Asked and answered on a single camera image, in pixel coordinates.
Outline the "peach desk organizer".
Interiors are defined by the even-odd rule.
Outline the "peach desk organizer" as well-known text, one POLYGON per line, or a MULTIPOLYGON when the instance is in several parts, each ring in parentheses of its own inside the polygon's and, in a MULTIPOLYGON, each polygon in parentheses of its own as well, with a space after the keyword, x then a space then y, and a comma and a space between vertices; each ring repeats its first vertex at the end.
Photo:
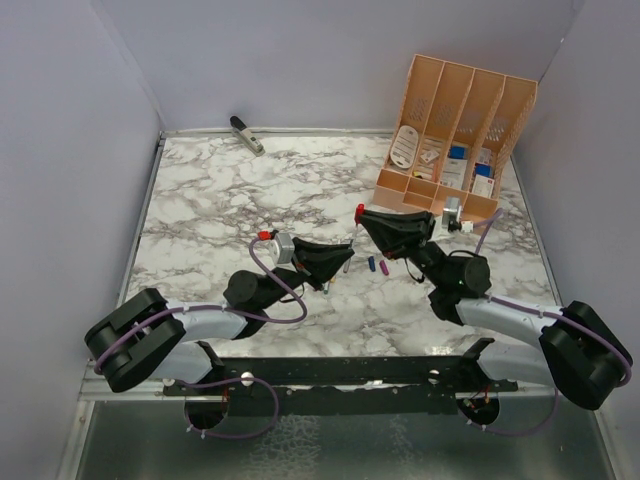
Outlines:
POLYGON ((402 125, 420 138, 413 165, 401 170, 389 153, 374 204, 403 213, 442 214, 458 197, 462 219, 478 222, 498 208, 503 172, 537 99, 534 80, 417 54, 392 143, 402 125))

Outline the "black grey stapler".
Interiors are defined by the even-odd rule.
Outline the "black grey stapler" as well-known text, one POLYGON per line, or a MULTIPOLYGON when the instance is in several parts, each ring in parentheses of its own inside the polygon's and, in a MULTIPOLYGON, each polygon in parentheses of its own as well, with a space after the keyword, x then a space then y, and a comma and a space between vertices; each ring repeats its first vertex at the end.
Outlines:
POLYGON ((229 121, 232 134, 240 140, 246 148, 248 148, 255 156, 261 156, 264 154, 264 146, 262 143, 238 116, 231 116, 229 121))

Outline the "purple pen cap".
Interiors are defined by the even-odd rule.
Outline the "purple pen cap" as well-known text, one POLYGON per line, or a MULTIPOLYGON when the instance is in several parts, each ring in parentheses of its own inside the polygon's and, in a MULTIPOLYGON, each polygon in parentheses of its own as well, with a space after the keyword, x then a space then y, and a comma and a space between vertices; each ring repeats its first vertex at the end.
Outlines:
POLYGON ((387 266, 386 262, 385 262, 384 260, 381 260, 381 261, 379 262, 379 266, 380 266, 380 270, 381 270, 381 272, 382 272, 385 276, 388 276, 388 275, 389 275, 389 269, 388 269, 388 266, 387 266))

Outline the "white pen red ink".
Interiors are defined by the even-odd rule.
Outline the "white pen red ink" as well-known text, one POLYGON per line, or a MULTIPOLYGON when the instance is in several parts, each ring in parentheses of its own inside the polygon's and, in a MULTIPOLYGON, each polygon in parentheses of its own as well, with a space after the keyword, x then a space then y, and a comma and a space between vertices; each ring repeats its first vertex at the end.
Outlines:
MULTIPOLYGON (((349 239, 349 247, 351 249, 353 249, 353 247, 354 247, 354 243, 355 243, 355 240, 356 240, 357 235, 358 235, 358 230, 359 230, 359 224, 356 222, 355 225, 354 225, 354 228, 352 230, 350 239, 349 239)), ((344 274, 347 274, 349 272, 349 268, 350 268, 352 257, 353 257, 353 255, 343 265, 342 272, 344 274)))

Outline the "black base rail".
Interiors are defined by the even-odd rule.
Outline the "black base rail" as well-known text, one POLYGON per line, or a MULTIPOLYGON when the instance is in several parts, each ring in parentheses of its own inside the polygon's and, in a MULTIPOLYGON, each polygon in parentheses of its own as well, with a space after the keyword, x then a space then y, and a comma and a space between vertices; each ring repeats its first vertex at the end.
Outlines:
POLYGON ((167 397, 223 405, 232 416, 455 414, 462 394, 514 392, 480 368, 492 342, 457 356, 222 358, 197 387, 166 387, 167 397))

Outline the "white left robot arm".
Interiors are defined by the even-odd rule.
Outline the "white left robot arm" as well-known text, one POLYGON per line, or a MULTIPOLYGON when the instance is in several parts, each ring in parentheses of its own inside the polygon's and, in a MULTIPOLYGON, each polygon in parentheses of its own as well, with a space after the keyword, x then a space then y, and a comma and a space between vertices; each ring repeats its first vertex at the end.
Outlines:
POLYGON ((84 343, 95 361, 95 373, 115 393, 153 377, 168 377, 187 382, 199 394, 210 394, 220 385, 221 371, 201 341, 249 338, 276 321, 267 311, 286 300, 298 304, 301 312, 283 319, 283 324, 302 322, 308 308, 300 288, 322 289, 354 255, 349 243, 316 244, 272 230, 251 240, 251 256, 260 243, 275 246, 275 268, 257 260, 258 272, 235 272, 221 304, 172 301, 146 288, 92 326, 84 343))

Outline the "aluminium frame profile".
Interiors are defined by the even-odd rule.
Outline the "aluminium frame profile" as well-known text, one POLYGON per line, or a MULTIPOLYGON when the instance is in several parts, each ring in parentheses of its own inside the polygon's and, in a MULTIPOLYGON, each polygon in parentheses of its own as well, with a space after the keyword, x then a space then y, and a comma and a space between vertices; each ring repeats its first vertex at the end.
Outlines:
POLYGON ((94 361, 86 364, 79 399, 82 401, 151 401, 163 397, 161 380, 145 380, 124 392, 114 392, 107 380, 94 372, 94 361))

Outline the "white oval perforated item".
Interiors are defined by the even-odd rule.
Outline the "white oval perforated item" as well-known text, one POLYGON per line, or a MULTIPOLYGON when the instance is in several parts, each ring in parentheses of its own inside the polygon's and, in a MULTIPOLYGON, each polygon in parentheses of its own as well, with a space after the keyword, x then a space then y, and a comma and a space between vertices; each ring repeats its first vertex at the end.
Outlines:
POLYGON ((391 164, 401 170, 408 170, 414 163, 419 138, 420 136, 414 127, 402 125, 390 148, 391 164))

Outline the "red pen cap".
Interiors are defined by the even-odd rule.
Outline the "red pen cap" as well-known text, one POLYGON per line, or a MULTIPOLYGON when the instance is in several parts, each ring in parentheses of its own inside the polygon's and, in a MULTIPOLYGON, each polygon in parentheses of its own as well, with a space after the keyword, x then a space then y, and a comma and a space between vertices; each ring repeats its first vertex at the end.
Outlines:
POLYGON ((354 221, 355 221, 356 224, 358 224, 360 222, 360 217, 364 213, 364 210, 365 210, 365 205, 364 204, 359 204, 356 207, 355 214, 354 214, 354 221))

